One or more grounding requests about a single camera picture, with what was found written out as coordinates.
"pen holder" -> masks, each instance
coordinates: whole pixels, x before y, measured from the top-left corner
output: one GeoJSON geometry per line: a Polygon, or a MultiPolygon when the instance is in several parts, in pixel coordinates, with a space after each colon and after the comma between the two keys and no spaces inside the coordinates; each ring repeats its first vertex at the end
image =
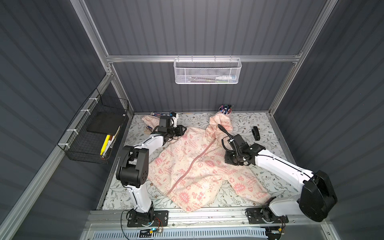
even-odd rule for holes
{"type": "Polygon", "coordinates": [[[228,114],[230,114],[232,112],[232,108],[233,108],[233,106],[230,105],[230,104],[228,104],[228,105],[221,105],[221,107],[218,108],[218,111],[220,113],[228,115],[228,114]]]}

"zip tie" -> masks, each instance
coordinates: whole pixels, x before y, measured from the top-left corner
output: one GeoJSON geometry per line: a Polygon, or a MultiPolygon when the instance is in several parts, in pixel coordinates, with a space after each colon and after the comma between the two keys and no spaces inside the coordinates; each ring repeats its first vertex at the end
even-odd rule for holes
{"type": "Polygon", "coordinates": [[[90,98],[90,99],[96,100],[96,102],[99,103],[98,98],[90,98]]]}
{"type": "Polygon", "coordinates": [[[79,132],[77,131],[77,129],[67,129],[67,131],[74,131],[77,135],[79,135],[79,132]]]}
{"type": "Polygon", "coordinates": [[[87,111],[89,113],[89,115],[91,115],[91,112],[89,111],[89,109],[82,109],[80,111],[87,111]]]}
{"type": "Polygon", "coordinates": [[[64,146],[67,146],[68,148],[70,148],[70,145],[68,143],[58,143],[57,145],[64,145],[64,146]]]}

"zipper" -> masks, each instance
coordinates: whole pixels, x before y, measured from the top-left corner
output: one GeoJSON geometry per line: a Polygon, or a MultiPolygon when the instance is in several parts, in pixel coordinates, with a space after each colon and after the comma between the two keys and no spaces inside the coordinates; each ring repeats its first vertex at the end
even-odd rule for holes
{"type": "Polygon", "coordinates": [[[210,148],[212,146],[212,144],[215,142],[215,140],[213,140],[209,145],[208,147],[206,147],[206,149],[204,149],[204,151],[202,153],[200,153],[197,157],[195,157],[195,159],[193,159],[192,163],[189,165],[189,168],[188,170],[183,174],[183,176],[181,176],[176,182],[175,184],[172,186],[172,188],[167,192],[167,196],[173,191],[173,189],[176,187],[176,185],[183,179],[185,178],[185,176],[189,173],[189,171],[192,169],[192,165],[196,162],[196,160],[198,160],[199,158],[201,158],[203,156],[203,154],[208,150],[208,148],[210,148]]]}

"aluminum rail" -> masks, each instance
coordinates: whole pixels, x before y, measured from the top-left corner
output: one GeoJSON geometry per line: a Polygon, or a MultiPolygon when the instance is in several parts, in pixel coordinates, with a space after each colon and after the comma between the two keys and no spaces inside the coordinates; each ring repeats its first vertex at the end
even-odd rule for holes
{"type": "Polygon", "coordinates": [[[170,63],[175,59],[178,61],[231,61],[241,59],[241,62],[257,63],[257,62],[288,62],[297,63],[300,59],[298,55],[233,55],[233,56],[141,56],[141,55],[108,55],[106,57],[109,63],[129,63],[129,62],[147,62],[147,63],[170,63]]]}
{"type": "MultiPolygon", "coordinates": [[[[105,75],[97,87],[97,90],[92,93],[88,101],[86,101],[86,103],[83,105],[82,109],[89,108],[89,106],[94,101],[92,98],[96,98],[99,92],[103,93],[105,89],[107,89],[112,78],[113,77],[110,72],[105,75]]],[[[79,111],[78,115],[74,118],[68,129],[76,128],[84,114],[85,111],[79,111]]],[[[70,135],[71,132],[66,131],[61,137],[59,143],[67,142],[70,135]]],[[[51,154],[43,163],[40,170],[33,177],[32,181],[29,183],[23,194],[8,213],[3,223],[0,225],[0,240],[10,240],[13,238],[20,225],[23,223],[25,217],[28,215],[29,211],[35,204],[37,198],[40,196],[40,193],[43,191],[49,179],[55,172],[57,166],[63,159],[64,155],[64,151],[58,145],[56,145],[51,154]]]]}
{"type": "Polygon", "coordinates": [[[117,74],[115,68],[106,59],[106,56],[108,55],[108,51],[103,43],[103,40],[101,39],[99,31],[96,28],[96,25],[92,19],[91,13],[89,12],[87,5],[85,4],[85,0],[70,0],[70,1],[78,18],[80,19],[81,24],[83,25],[85,32],[88,35],[89,40],[92,43],[93,48],[95,49],[95,52],[97,53],[97,56],[101,61],[101,64],[104,67],[105,72],[108,73],[109,71],[112,71],[112,73],[114,74],[115,77],[112,79],[112,86],[115,89],[118,97],[128,100],[128,104],[129,104],[128,113],[130,115],[129,117],[132,117],[134,113],[134,109],[131,105],[131,101],[129,100],[128,95],[125,92],[124,87],[122,86],[119,75],[117,74]]]}

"white mesh basket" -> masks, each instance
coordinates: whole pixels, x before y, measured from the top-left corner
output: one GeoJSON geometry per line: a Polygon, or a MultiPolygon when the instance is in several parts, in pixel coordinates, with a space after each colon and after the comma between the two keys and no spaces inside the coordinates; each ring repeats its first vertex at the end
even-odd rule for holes
{"type": "Polygon", "coordinates": [[[177,84],[236,84],[238,83],[241,61],[191,60],[175,58],[175,82],[177,84]]]}

